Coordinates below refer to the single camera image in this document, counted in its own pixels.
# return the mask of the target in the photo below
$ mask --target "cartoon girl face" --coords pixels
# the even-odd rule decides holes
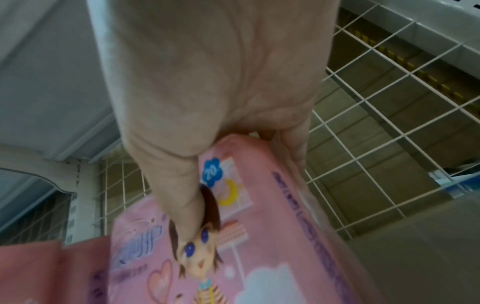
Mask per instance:
[[[211,222],[202,227],[195,239],[178,246],[178,262],[185,268],[187,275],[204,279],[215,266],[218,231]]]

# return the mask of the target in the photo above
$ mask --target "pink heart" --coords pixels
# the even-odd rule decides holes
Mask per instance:
[[[172,262],[166,260],[161,270],[155,270],[148,278],[148,293],[157,304],[166,304],[172,285]]]

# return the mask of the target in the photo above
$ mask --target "crescent moon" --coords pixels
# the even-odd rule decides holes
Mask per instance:
[[[237,185],[235,185],[234,181],[231,179],[226,179],[225,183],[230,187],[230,196],[227,199],[218,201],[218,204],[221,206],[230,206],[233,205],[239,197],[239,190],[237,189]]]

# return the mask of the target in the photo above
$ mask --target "pink package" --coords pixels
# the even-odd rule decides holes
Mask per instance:
[[[318,226],[304,206],[305,182],[278,159],[269,143],[249,136],[228,136],[206,151],[205,216],[193,242],[179,240],[152,196],[124,212],[113,228],[109,302],[381,302],[330,224]]]
[[[110,236],[63,248],[52,304],[107,304]]]
[[[49,304],[60,248],[59,241],[0,247],[0,302]]]

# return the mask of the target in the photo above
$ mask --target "blue flower icon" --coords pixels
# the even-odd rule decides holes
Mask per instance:
[[[220,160],[214,158],[205,162],[205,168],[203,169],[202,179],[209,188],[215,186],[218,180],[221,180],[224,172],[220,168]]]

